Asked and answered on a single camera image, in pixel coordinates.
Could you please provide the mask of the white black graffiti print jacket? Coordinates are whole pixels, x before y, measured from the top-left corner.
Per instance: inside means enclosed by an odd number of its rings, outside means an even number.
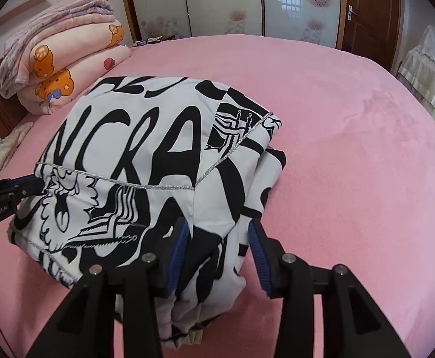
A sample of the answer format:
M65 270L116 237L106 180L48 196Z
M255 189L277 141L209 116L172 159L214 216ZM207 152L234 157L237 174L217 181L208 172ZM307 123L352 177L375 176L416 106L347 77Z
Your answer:
M270 145L280 127L222 83L101 79L36 163L44 190L22 202L9 240L72 287L92 265L124 267L182 237L156 301L162 344L178 348L245 288L248 227L286 165Z

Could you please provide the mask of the floral sliding wardrobe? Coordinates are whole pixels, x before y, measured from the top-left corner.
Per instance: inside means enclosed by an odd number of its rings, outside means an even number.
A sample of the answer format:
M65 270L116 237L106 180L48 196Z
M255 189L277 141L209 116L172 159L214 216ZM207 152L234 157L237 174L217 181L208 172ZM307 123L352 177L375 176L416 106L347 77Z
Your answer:
M339 43L341 0L124 0L134 40L244 34Z

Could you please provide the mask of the pink bed sheet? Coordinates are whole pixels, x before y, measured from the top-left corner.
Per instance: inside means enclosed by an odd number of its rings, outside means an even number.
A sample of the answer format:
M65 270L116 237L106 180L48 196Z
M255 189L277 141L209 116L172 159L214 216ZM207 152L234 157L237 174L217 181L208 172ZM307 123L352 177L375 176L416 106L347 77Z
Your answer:
M202 36L151 44L104 75L209 79L241 91L283 125L286 167L269 193L269 237L312 265L346 264L412 357L435 348L435 123L392 74L365 58L269 37ZM0 224L0 328L16 357L67 289L9 243ZM271 357L281 301L247 287L201 345L165 357Z

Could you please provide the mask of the small white cloth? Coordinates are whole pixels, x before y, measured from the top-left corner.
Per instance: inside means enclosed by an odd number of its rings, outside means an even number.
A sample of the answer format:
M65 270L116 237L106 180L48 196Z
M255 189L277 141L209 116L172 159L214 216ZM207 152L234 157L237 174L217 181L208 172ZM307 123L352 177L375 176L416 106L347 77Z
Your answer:
M5 138L0 138L0 172L14 156L14 153L21 145L28 132L30 132L33 125L33 122L24 123L16 127Z

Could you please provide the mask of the folded pink bear quilt stack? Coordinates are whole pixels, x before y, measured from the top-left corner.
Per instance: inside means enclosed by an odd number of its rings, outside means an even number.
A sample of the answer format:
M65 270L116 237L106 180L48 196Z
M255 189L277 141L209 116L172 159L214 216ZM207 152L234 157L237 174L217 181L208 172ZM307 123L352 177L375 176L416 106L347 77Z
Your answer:
M108 0L59 2L5 42L0 94L33 115L52 114L130 57L124 35Z

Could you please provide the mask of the brown wooden door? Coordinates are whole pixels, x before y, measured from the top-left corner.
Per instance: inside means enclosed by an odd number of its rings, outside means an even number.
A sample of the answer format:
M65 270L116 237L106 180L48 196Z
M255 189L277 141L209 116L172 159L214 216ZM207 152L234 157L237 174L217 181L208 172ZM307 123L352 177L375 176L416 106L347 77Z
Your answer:
M347 0L341 49L390 70L396 52L400 0Z

